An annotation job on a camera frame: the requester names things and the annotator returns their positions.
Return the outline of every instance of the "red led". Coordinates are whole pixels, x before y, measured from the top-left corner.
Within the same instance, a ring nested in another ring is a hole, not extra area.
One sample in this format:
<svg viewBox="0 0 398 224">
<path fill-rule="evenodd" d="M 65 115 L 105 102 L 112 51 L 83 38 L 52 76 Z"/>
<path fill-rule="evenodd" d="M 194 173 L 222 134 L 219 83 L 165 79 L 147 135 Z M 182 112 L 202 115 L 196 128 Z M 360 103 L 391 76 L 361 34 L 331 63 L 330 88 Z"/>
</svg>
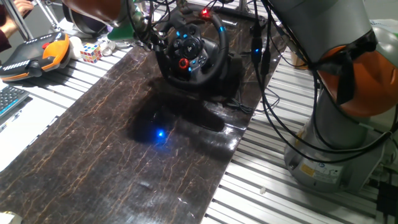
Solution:
<svg viewBox="0 0 398 224">
<path fill-rule="evenodd" d="M 201 11 L 200 17 L 201 17 L 202 19 L 205 19 L 205 20 L 210 19 L 210 11 L 208 11 L 206 8 L 204 8 L 204 9 Z"/>
</svg>

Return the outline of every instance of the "person's hand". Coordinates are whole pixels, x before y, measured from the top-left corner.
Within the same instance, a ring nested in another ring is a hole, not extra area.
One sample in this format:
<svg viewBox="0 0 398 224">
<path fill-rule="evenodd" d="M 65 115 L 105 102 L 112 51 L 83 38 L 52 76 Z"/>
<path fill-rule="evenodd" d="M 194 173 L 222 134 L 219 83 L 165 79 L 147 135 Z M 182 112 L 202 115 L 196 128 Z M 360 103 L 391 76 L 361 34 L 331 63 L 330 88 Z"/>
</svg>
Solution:
<svg viewBox="0 0 398 224">
<path fill-rule="evenodd" d="M 17 9 L 22 17 L 34 8 L 32 3 L 27 0 L 15 0 L 14 4 L 17 6 Z"/>
<path fill-rule="evenodd" d="M 15 0 L 14 4 L 17 6 L 17 9 L 21 16 L 26 15 L 30 10 L 33 10 L 34 8 L 32 3 L 26 0 Z M 0 27 L 0 29 L 4 32 L 7 38 L 10 38 L 10 36 L 18 30 L 18 27 L 7 12 L 6 23 L 2 27 Z"/>
<path fill-rule="evenodd" d="M 0 29 L 1 31 L 4 32 L 4 34 L 8 39 L 12 34 L 14 34 L 18 30 L 18 27 L 17 25 L 15 25 L 11 17 L 8 14 L 6 14 L 6 23 L 4 23 L 4 25 L 0 27 Z"/>
</svg>

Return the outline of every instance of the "red button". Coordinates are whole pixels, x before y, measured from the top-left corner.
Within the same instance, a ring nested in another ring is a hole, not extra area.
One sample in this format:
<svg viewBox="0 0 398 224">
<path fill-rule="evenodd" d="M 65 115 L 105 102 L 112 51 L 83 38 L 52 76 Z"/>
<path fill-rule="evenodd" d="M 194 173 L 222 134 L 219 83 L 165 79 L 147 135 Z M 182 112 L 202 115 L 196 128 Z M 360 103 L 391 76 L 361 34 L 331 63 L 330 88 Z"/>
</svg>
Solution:
<svg viewBox="0 0 398 224">
<path fill-rule="evenodd" d="M 182 70 L 186 70 L 186 69 L 188 69 L 188 67 L 189 67 L 189 61 L 188 61 L 188 59 L 186 59 L 186 58 L 182 58 L 182 59 L 180 60 L 180 62 L 178 63 L 178 65 L 180 66 L 180 68 L 181 68 Z"/>
<path fill-rule="evenodd" d="M 43 46 L 42 46 L 43 50 L 45 50 L 49 45 L 50 45 L 50 43 L 43 44 Z"/>
</svg>

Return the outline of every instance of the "dark marble surface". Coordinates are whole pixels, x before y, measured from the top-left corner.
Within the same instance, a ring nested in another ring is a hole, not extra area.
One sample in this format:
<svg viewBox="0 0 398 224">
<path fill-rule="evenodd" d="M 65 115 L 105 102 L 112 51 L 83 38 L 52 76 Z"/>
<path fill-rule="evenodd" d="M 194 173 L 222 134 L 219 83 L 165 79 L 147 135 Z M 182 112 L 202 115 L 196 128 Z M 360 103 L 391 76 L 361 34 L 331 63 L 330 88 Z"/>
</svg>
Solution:
<svg viewBox="0 0 398 224">
<path fill-rule="evenodd" d="M 231 49 L 248 51 L 252 22 L 223 19 L 238 22 Z M 241 97 L 255 107 L 247 62 Z M 132 49 L 0 173 L 0 211 L 25 224 L 200 223 L 250 116 L 160 86 L 154 53 Z"/>
</svg>

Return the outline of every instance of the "blue led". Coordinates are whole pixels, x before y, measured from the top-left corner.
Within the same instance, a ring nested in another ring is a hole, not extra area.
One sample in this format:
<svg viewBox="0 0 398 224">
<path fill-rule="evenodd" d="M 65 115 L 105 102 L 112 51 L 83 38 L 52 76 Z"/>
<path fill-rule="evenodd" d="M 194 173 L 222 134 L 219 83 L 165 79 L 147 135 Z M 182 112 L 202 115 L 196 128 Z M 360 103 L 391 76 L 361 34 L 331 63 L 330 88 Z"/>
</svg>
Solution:
<svg viewBox="0 0 398 224">
<path fill-rule="evenodd" d="M 163 130 L 158 130 L 157 131 L 157 137 L 163 137 L 165 134 L 164 134 L 164 131 Z"/>
</svg>

